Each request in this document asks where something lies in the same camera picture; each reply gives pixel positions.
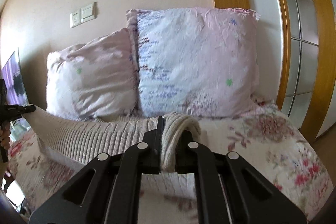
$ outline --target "metal screw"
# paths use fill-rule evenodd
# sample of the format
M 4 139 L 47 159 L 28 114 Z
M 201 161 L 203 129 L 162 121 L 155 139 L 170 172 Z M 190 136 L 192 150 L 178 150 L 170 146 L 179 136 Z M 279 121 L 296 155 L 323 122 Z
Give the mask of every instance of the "metal screw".
M 229 154 L 227 154 L 227 155 L 228 155 L 228 157 L 229 157 L 230 159 L 232 159 L 232 160 L 236 160 L 236 159 L 239 158 L 239 154 L 238 154 L 237 152 L 234 152 L 234 151 L 229 152 Z
M 195 149 L 195 148 L 198 147 L 198 143 L 197 142 L 190 142 L 190 143 L 188 143 L 188 146 L 192 149 Z
M 97 157 L 98 160 L 107 160 L 109 155 L 107 153 L 100 153 Z
M 138 143 L 139 149 L 146 149 L 148 147 L 148 144 L 145 142 Z

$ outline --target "tv screen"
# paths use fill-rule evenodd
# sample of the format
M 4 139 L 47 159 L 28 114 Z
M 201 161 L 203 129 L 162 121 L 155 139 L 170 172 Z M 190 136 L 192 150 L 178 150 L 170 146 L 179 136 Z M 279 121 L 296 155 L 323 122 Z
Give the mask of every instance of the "tv screen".
M 21 76 L 18 51 L 11 55 L 2 68 L 1 74 L 6 83 L 7 103 L 21 106 L 29 104 Z
M 1 70 L 7 88 L 8 105 L 28 105 L 28 97 L 21 75 L 19 54 L 15 51 Z M 28 122 L 21 118 L 11 123 L 11 139 L 18 140 L 30 128 Z

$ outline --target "pillow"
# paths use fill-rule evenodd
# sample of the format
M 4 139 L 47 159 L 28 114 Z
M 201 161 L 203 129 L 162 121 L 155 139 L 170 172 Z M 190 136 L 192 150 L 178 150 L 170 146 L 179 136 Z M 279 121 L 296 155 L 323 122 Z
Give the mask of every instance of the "pillow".
M 137 81 L 126 28 L 48 55 L 47 111 L 67 119 L 127 115 Z
M 129 10 L 143 115 L 226 117 L 254 108 L 259 84 L 253 10 Z

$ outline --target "cream towel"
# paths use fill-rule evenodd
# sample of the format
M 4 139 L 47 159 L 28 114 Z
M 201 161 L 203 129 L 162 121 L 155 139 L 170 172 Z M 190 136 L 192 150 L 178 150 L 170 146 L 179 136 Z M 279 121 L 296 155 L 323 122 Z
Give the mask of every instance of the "cream towel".
M 67 158 L 89 163 L 101 152 L 116 155 L 140 142 L 145 132 L 156 129 L 158 118 L 128 122 L 77 122 L 59 118 L 39 107 L 27 113 L 29 122 L 46 147 Z M 175 148 L 184 130 L 192 133 L 195 141 L 200 140 L 198 122 L 191 116 L 180 113 L 164 115 L 165 128 L 162 134 L 161 170 L 173 172 Z

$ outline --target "light switch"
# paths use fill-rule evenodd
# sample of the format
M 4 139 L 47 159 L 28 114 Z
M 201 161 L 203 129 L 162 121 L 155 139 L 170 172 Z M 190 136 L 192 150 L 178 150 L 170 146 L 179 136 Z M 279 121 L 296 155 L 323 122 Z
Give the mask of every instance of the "light switch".
M 81 23 L 96 18 L 95 2 L 81 8 Z
M 80 10 L 74 11 L 70 14 L 70 28 L 76 27 L 81 24 Z

